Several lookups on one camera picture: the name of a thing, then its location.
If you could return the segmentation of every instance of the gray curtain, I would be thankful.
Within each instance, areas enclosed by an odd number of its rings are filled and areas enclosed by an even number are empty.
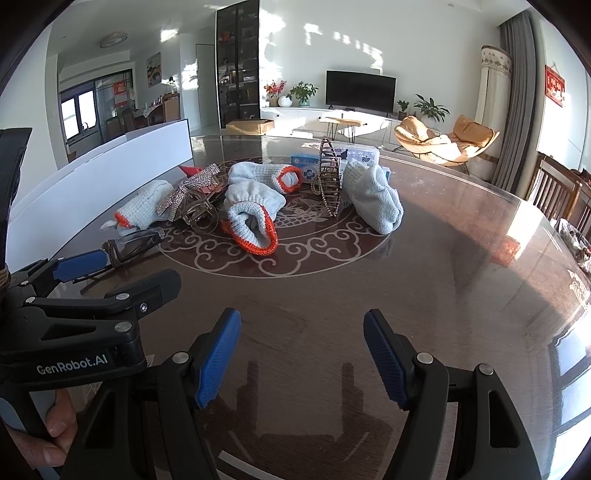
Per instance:
[[[536,60],[531,17],[522,12],[501,24],[501,48],[513,59],[509,111],[492,184],[515,193],[530,143],[534,114]]]

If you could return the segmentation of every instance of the human hand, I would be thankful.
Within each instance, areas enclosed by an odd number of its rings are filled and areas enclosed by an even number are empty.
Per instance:
[[[47,412],[45,426],[54,438],[54,443],[17,432],[7,425],[12,441],[33,469],[66,463],[66,455],[78,431],[78,424],[72,399],[65,388],[56,390],[56,404]]]

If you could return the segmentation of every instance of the cushion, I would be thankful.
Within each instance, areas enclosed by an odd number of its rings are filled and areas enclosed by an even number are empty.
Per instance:
[[[400,127],[420,141],[428,140],[433,136],[429,135],[429,129],[415,116],[406,117],[400,122]]]
[[[453,133],[460,142],[470,143],[479,148],[487,146],[495,135],[495,132],[490,128],[477,124],[464,115],[460,115],[456,120]]]

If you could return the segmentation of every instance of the red banner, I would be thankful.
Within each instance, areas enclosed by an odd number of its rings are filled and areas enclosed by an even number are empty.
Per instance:
[[[121,82],[115,82],[113,84],[113,93],[115,95],[121,95],[122,93],[125,93],[125,81],[121,81]]]
[[[564,78],[546,65],[546,97],[564,107]]]
[[[124,80],[113,84],[113,93],[115,94],[115,107],[127,105],[127,89]]]

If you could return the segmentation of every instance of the glass table top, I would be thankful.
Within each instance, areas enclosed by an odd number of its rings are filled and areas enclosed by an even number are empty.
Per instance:
[[[222,171],[249,158],[289,163],[292,153],[314,154],[319,146],[272,137],[191,142],[187,165],[215,162]],[[178,298],[140,323],[155,364],[208,332],[225,307],[240,311],[242,335],[219,395],[197,416],[219,470],[236,480],[252,475],[249,468],[286,480],[383,476],[407,414],[389,401],[365,345],[362,321],[371,308],[445,365],[491,364],[542,475],[561,478],[591,432],[589,282],[529,203],[395,156],[380,158],[405,212],[390,236],[377,235],[352,208],[325,218],[321,200],[304,189],[288,196],[278,215],[280,246],[270,257],[246,254],[220,231],[178,233],[163,224],[159,250],[99,281],[61,286],[59,294],[102,297],[176,269]],[[174,183],[184,174],[174,168],[162,178]],[[125,202],[56,256],[115,238],[99,227]],[[436,479],[446,476],[455,414],[448,404]]]

